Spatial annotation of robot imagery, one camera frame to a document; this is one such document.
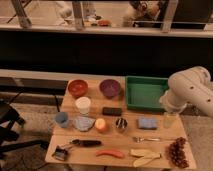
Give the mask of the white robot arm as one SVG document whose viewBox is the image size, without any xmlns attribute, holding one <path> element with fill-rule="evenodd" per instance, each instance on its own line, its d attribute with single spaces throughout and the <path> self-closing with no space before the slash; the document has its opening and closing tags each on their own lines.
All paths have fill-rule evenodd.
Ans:
<svg viewBox="0 0 213 171">
<path fill-rule="evenodd" d="M 164 108 L 163 126 L 168 129 L 188 104 L 213 118 L 213 82 L 210 72 L 201 66 L 172 74 L 168 89 L 159 98 Z"/>
</svg>

